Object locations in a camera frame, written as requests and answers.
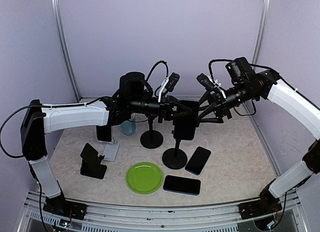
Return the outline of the short black clamp stand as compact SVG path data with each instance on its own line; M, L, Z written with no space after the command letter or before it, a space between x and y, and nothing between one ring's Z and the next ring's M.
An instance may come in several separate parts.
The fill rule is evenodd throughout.
M179 170L185 167L188 157L180 149L180 139L175 140L175 147L167 149L162 155L163 164L173 170Z

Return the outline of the black phone blue case bottom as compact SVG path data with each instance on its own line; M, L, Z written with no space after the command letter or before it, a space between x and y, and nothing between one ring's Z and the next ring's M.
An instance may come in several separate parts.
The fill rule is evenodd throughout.
M201 181L198 179L167 175L164 180L163 189L170 192L199 195Z

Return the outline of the black phone white case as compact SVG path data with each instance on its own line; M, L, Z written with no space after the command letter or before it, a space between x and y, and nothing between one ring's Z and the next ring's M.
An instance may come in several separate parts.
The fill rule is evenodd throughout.
M96 126L96 136L98 141L112 142L112 127L108 125Z

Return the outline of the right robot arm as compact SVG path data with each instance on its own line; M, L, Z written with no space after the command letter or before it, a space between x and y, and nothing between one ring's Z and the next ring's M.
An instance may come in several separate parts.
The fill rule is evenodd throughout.
M225 89L214 78L212 64L225 62L232 87ZM320 108L287 82L276 70L268 66L252 64L245 57L213 59L208 63L209 74L200 74L197 81L205 88L196 122L223 123L230 119L231 109L247 101L264 99L289 115L307 130L314 141L306 154L265 188L265 194L256 202L256 210L266 214L275 206L275 199L302 185L312 175L320 172Z

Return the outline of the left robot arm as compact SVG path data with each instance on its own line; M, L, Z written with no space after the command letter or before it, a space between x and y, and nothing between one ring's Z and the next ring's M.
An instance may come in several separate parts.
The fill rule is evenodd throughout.
M48 161L45 134L84 126L95 126L98 141L113 140L112 127L129 120L133 113L154 116L159 122L189 115L191 108L173 96L153 96L153 89L141 72L129 72L119 79L119 89L111 97L74 104L42 104L32 100L25 106L20 128L22 157L38 180L50 205L59 214L70 209Z

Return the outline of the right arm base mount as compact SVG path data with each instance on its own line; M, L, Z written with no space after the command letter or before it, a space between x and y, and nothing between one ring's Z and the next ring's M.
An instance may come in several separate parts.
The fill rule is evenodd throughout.
M238 205L239 212L242 219L249 219L259 217L271 213L275 213L277 210L282 210L280 202L273 204L264 203L262 200L255 200Z

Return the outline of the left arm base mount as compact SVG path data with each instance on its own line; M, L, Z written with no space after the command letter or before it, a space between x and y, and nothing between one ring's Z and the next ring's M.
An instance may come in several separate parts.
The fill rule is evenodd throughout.
M84 220L87 205L84 203L73 202L69 200L52 200L47 199L44 206L44 211L52 214L68 217L71 219Z

